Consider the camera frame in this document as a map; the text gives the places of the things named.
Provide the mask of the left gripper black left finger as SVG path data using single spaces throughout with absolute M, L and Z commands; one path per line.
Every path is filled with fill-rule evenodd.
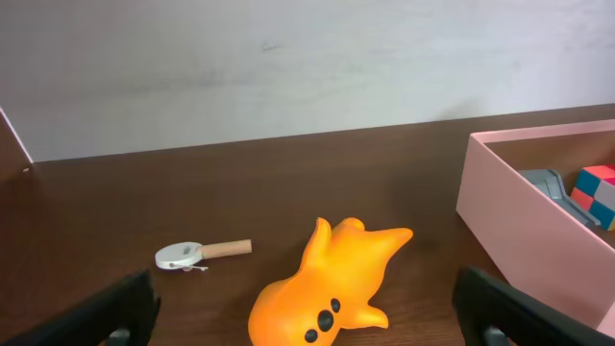
M 141 270 L 3 344 L 146 345 L 160 305 L 161 297 L 154 291 L 151 272 Z

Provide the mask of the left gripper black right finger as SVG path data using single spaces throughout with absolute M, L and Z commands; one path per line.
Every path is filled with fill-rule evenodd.
M 614 338 L 539 302 L 477 267 L 461 268 L 453 307 L 467 346 L 614 346 Z

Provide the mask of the pink cardboard box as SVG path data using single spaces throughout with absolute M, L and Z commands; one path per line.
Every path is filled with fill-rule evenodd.
M 508 282 L 603 334 L 614 334 L 614 235 L 584 226 L 522 176 L 614 162 L 611 120 L 473 133 L 456 211 Z

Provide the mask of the grey yellow toy car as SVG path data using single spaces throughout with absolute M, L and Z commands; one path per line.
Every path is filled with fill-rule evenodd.
M 555 170 L 519 170 L 519 173 L 585 227 L 595 229 L 601 225 L 595 216 L 584 210 L 566 193 L 563 180 Z

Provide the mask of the colourful puzzle cube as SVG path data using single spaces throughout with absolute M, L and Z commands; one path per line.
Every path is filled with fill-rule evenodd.
M 614 230 L 614 165 L 583 167 L 571 192 L 571 198 L 601 223 Z

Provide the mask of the orange rubber toy animal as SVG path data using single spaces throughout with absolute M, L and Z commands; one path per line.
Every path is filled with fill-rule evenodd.
M 368 231 L 357 218 L 318 218 L 298 271 L 266 286 L 248 320 L 260 346 L 331 345 L 342 330 L 389 327 L 369 305 L 386 266 L 413 237 L 408 228 Z

